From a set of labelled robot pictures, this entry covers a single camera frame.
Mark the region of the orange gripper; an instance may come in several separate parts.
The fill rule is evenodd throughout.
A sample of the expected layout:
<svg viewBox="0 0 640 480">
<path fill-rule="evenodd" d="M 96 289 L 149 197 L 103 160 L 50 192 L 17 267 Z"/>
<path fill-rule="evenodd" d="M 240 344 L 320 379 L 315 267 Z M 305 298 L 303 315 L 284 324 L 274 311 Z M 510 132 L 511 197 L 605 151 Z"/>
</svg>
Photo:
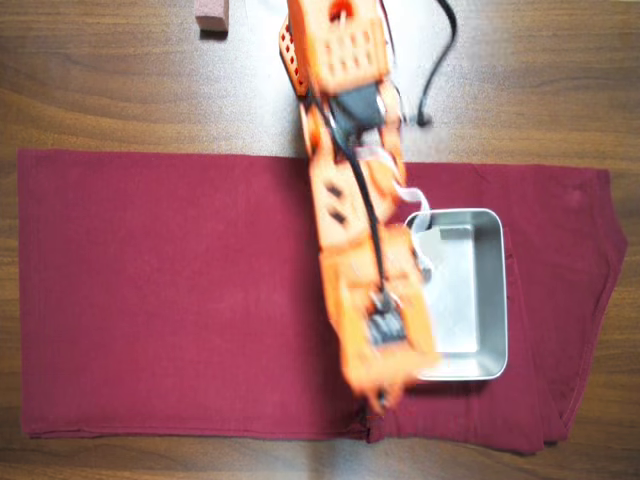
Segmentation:
<svg viewBox="0 0 640 480">
<path fill-rule="evenodd" d="M 418 269 L 409 230 L 404 225 L 391 225 L 380 231 L 384 286 L 402 303 L 421 295 L 421 274 Z M 343 251 L 320 254 L 323 293 L 327 303 L 336 303 L 343 290 L 367 298 L 370 292 L 381 290 L 381 280 L 373 241 L 367 237 Z M 378 372 L 351 372 L 349 384 L 356 395 L 364 396 L 376 414 L 393 409 L 406 389 L 403 377 L 383 382 Z"/>
</svg>

